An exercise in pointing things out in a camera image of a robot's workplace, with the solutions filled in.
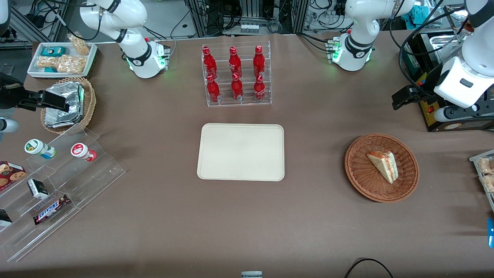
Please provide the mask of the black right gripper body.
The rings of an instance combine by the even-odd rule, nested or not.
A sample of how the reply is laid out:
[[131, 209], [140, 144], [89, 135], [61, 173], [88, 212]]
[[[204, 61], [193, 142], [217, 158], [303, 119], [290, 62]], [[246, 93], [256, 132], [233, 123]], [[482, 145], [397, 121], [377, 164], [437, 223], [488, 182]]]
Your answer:
[[25, 97], [24, 84], [14, 77], [0, 74], [0, 109], [24, 108], [19, 103]]

